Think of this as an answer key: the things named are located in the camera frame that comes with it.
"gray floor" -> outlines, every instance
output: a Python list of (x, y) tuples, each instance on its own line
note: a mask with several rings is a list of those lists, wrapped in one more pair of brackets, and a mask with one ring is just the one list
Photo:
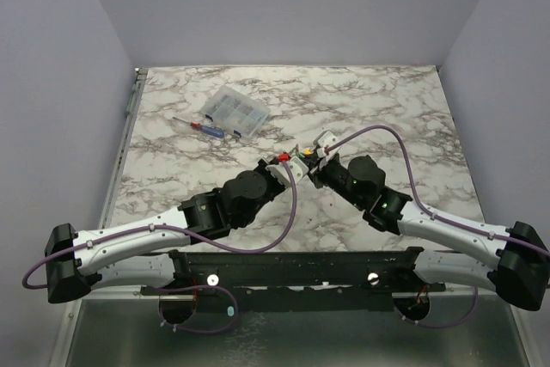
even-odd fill
[[(465, 296), (432, 300), (426, 319), (432, 323), (460, 318), (472, 302)], [(448, 330), (413, 327), (393, 313), (249, 313), (235, 331), (204, 337), (160, 328), (156, 308), (156, 300), (84, 301), (68, 365), (528, 365), (510, 308), (494, 296), (481, 296), (474, 318)], [(195, 321), (213, 327), (225, 321), (220, 317)]]

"white tabletop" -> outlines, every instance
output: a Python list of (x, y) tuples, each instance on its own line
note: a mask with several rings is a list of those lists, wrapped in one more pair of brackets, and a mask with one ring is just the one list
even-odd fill
[[(199, 113), (222, 85), (261, 101), (271, 116), (250, 140), (216, 139), (172, 120), (208, 121)], [(421, 199), (443, 211), (482, 220), (480, 205), (433, 66), (426, 67), (174, 67), (150, 69), (116, 196), (111, 226), (165, 211), (197, 193), (221, 187), (264, 157), (312, 145), (324, 130), (346, 137), (384, 124), (403, 137)], [(370, 155), (386, 185), (410, 193), (394, 138), (376, 131), (346, 144), (347, 164)], [(245, 229), (223, 242), (259, 248), (277, 238), (288, 220), (290, 191), (266, 205)], [(405, 249), (429, 242), (381, 233), (330, 189), (302, 180), (294, 227), (273, 251)], [(215, 251), (198, 244), (185, 250)]]

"wall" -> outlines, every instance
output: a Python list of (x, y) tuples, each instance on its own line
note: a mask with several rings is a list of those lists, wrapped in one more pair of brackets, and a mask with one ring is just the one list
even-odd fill
[[(550, 246), (550, 0), (480, 0), (441, 78), (487, 220)], [(532, 319), (550, 364), (550, 297)]]
[(21, 277), (55, 225), (96, 226), (134, 75), (98, 0), (0, 0), (0, 16), (0, 354), (34, 367), (63, 306)]
[(478, 0), (101, 0), (135, 65), (442, 64)]

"screwdriver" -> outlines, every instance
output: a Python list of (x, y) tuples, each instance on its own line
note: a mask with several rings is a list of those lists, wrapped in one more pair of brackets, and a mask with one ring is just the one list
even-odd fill
[(201, 131), (208, 135), (212, 135), (215, 138), (223, 139), (223, 137), (225, 136), (225, 133), (223, 133), (221, 129), (211, 128), (209, 126), (196, 124), (195, 122), (190, 122), (188, 120), (176, 118), (175, 116), (173, 116), (172, 119), (179, 120), (179, 122), (183, 122), (184, 124), (189, 124), (193, 129), (196, 129), (197, 131)]

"blue screwdriver handle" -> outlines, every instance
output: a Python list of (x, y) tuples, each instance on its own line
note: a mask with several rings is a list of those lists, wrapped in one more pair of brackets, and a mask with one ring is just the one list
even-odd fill
[(210, 128), (209, 126), (199, 125), (199, 128), (202, 132), (212, 135), (213, 137), (223, 139), (225, 134), (222, 130), (216, 128)]

